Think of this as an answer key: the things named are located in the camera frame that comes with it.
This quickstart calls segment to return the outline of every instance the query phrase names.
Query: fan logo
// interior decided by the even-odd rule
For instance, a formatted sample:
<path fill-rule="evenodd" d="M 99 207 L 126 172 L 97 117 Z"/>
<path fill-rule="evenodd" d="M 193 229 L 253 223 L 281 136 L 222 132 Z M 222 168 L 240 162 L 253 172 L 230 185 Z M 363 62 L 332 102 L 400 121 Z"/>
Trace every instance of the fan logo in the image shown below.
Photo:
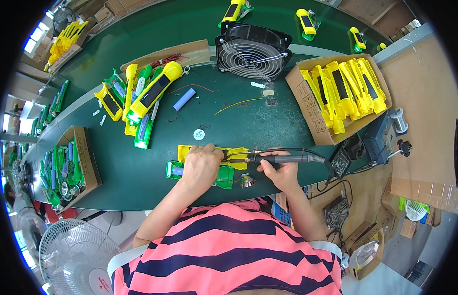
<path fill-rule="evenodd" d="M 99 280 L 100 283 L 101 283 L 101 285 L 99 286 L 100 289 L 103 289 L 103 288 L 104 288 L 104 289 L 106 290 L 106 292 L 109 293 L 109 286 L 108 286 L 108 284 L 107 284 L 102 278 L 100 278 L 100 277 L 98 277 L 98 280 Z"/>

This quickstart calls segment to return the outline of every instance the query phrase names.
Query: seated worker in background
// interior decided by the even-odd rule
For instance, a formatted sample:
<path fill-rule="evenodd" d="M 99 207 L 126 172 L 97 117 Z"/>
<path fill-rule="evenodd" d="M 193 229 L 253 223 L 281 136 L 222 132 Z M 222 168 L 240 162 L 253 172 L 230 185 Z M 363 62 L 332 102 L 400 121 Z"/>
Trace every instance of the seated worker in background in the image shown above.
<path fill-rule="evenodd" d="M 222 159 L 213 144 L 191 147 L 182 178 L 143 221 L 134 249 L 109 262 L 114 294 L 341 294 L 341 251 L 326 241 L 297 163 L 257 167 L 285 193 L 296 230 L 271 214 L 269 197 L 187 209 Z"/>

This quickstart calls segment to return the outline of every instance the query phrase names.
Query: black hair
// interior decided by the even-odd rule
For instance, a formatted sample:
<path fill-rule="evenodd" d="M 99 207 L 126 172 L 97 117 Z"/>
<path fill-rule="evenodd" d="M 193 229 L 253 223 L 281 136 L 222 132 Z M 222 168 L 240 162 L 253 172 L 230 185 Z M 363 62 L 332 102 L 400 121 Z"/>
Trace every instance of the black hair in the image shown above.
<path fill-rule="evenodd" d="M 9 204 L 9 206 L 11 207 L 11 209 L 13 209 L 14 197 L 11 197 L 11 196 L 9 195 L 10 192 L 13 192 L 13 188 L 11 187 L 11 185 L 9 184 L 9 182 L 7 182 L 7 183 L 4 184 L 3 191 L 4 191 L 4 198 L 6 199 L 6 202 Z"/>

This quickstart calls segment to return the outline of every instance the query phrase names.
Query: green table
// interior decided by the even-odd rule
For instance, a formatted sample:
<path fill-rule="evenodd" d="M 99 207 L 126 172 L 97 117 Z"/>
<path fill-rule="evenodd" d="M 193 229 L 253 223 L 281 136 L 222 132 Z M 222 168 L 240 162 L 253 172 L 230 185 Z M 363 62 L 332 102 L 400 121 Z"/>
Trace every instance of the green table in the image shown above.
<path fill-rule="evenodd" d="M 264 1 L 261 4 L 251 1 L 256 9 L 244 21 L 291 33 L 293 43 L 308 44 L 308 41 L 297 35 L 298 23 L 294 19 L 296 9 L 305 7 L 314 9 L 317 19 L 322 21 L 319 35 L 309 43 L 311 46 L 350 53 L 347 30 L 351 26 L 365 31 L 369 42 L 374 37 L 378 41 L 386 42 L 372 29 L 369 29 L 372 34 L 370 37 L 365 29 L 366 25 L 343 12 L 314 1 L 295 2 L 297 4 L 288 4 L 291 7 L 281 7 L 275 1 Z M 69 89 L 74 87 L 67 91 L 66 98 L 77 98 L 98 85 L 103 78 L 109 77 L 113 67 L 119 68 L 121 64 L 152 51 L 203 38 L 207 38 L 210 45 L 214 44 L 214 37 L 219 31 L 217 23 L 226 7 L 210 1 L 200 3 L 201 5 L 196 6 L 195 1 L 166 1 L 140 11 L 99 34 L 62 71 L 61 74 L 71 81 Z M 169 11 L 177 11 L 177 14 L 170 15 Z M 140 27 L 139 24 L 144 19 L 151 21 Z M 137 42 L 137 37 L 141 37 L 142 42 Z M 128 46 L 131 39 L 135 46 Z M 298 60 L 311 57 L 295 54 L 288 67 Z M 34 157 L 36 160 L 43 157 L 44 152 L 55 144 L 61 132 L 70 125 L 88 127 L 103 185 L 90 192 L 76 206 L 105 210 L 153 209 L 175 184 L 174 180 L 165 177 L 165 166 L 167 160 L 178 160 L 178 145 L 214 143 L 220 147 L 244 146 L 249 149 L 254 145 L 260 148 L 282 145 L 310 148 L 330 158 L 336 147 L 314 145 L 298 104 L 285 82 L 284 76 L 288 72 L 289 69 L 285 70 L 273 82 L 275 95 L 272 98 L 278 100 L 277 106 L 267 106 L 266 99 L 262 99 L 244 106 L 234 106 L 214 115 L 232 103 L 262 97 L 261 89 L 250 86 L 249 79 L 220 73 L 212 66 L 192 68 L 190 74 L 175 81 L 167 93 L 188 84 L 201 85 L 214 92 L 194 87 L 197 94 L 178 112 L 178 119 L 172 122 L 167 122 L 176 115 L 172 106 L 189 87 L 164 95 L 153 127 L 149 150 L 133 147 L 134 138 L 124 134 L 122 121 L 113 122 L 107 118 L 103 126 L 100 126 L 102 114 L 92 116 L 98 103 L 96 99 L 91 99 L 63 119 L 41 140 Z M 205 130 L 205 137 L 201 141 L 193 138 L 193 132 L 198 128 Z M 367 161 L 369 159 L 366 156 L 365 159 L 356 161 L 352 168 L 360 167 Z M 245 172 L 258 181 L 254 186 L 241 189 L 234 185 L 231 190 L 212 187 L 193 205 L 244 200 L 278 192 L 271 181 L 263 173 L 257 172 L 255 167 L 249 166 L 247 171 L 236 170 L 235 179 Z M 299 165 L 298 182 L 302 186 L 326 180 L 327 176 L 328 170 L 323 164 Z M 35 197 L 39 200 L 45 199 L 37 189 Z"/>

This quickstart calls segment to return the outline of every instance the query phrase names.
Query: striped shirt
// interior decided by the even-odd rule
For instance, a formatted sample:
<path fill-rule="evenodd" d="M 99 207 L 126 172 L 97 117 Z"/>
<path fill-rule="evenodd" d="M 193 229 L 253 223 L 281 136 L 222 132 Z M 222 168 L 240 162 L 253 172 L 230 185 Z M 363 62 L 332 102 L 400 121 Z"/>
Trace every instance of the striped shirt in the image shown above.
<path fill-rule="evenodd" d="M 308 243 L 264 206 L 258 198 L 185 210 L 164 238 L 111 260 L 114 294 L 342 294 L 340 249 Z"/>

